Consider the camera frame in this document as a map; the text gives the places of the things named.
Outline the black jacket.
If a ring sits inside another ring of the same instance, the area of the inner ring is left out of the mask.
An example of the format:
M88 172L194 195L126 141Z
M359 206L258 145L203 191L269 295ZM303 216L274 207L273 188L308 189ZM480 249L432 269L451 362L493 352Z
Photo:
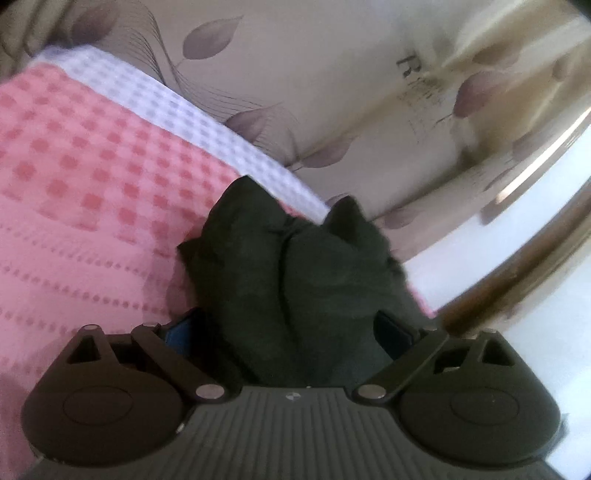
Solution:
M197 294L186 356L224 386L352 389L399 354L398 324L428 323L350 197L314 224L242 177L178 251Z

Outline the pink checkered bed sheet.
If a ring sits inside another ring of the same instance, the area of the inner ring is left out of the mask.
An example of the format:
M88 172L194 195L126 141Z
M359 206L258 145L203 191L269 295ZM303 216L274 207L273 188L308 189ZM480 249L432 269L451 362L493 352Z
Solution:
M1 475L33 457L25 395L83 323L120 333L195 303L176 247L237 177L295 221L329 208L162 84L97 49L50 49L1 86Z

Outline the beige leaf-print curtain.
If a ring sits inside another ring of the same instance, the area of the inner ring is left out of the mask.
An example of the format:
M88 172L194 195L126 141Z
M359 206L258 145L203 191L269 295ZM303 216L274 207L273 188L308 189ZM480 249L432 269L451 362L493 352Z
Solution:
M501 203L590 103L579 1L5 1L1 74L91 45L411 257Z

